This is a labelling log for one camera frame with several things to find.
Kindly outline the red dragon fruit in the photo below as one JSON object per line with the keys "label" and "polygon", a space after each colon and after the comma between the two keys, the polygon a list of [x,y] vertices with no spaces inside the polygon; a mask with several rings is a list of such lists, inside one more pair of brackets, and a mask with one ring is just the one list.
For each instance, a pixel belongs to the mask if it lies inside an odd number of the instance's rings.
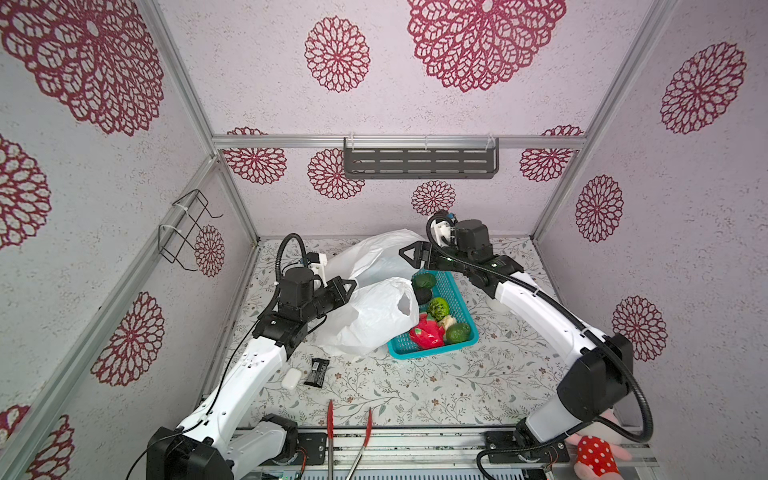
{"label": "red dragon fruit", "polygon": [[445,345],[445,330],[427,313],[421,313],[418,324],[409,331],[410,340],[420,350],[431,350]]}

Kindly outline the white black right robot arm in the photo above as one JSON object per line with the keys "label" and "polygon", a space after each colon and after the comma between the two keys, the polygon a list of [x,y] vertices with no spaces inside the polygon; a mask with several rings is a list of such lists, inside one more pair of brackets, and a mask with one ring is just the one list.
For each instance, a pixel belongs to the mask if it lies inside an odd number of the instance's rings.
{"label": "white black right robot arm", "polygon": [[520,449],[560,442],[594,422],[630,441],[645,441],[644,435],[635,435],[603,415],[639,391],[632,374],[631,343],[589,326],[542,290],[518,262],[495,253],[485,224],[458,221],[440,211],[427,222],[427,238],[401,248],[399,255],[416,269],[463,274],[525,320],[566,365],[555,396],[518,424]]}

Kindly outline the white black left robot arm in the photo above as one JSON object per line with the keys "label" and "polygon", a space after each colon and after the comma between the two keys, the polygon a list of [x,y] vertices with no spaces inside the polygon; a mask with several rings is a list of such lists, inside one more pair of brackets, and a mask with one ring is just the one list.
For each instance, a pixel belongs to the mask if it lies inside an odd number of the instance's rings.
{"label": "white black left robot arm", "polygon": [[323,280],[308,267],[288,270],[259,315],[239,358],[219,385],[175,429],[159,428],[146,448],[148,479],[242,479],[269,460],[292,459],[297,425],[274,414],[235,434],[268,381],[309,333],[310,322],[349,303],[357,283]]}

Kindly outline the white plastic bag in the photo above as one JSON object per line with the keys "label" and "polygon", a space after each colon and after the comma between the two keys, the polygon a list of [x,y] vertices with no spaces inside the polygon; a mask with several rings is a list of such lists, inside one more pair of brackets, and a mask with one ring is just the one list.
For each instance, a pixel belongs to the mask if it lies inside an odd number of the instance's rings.
{"label": "white plastic bag", "polygon": [[423,237],[401,229],[368,237],[328,260],[326,277],[354,280],[349,303],[328,314],[313,343],[331,356],[364,357],[416,326],[417,272],[399,251]]}

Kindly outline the green custard apple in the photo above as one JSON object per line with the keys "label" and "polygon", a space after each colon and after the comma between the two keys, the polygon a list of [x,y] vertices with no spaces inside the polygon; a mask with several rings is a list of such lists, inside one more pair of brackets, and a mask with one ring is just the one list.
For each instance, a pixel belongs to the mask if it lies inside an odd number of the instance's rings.
{"label": "green custard apple", "polygon": [[427,313],[436,322],[440,322],[446,316],[451,315],[450,305],[446,299],[435,297],[427,305]]}

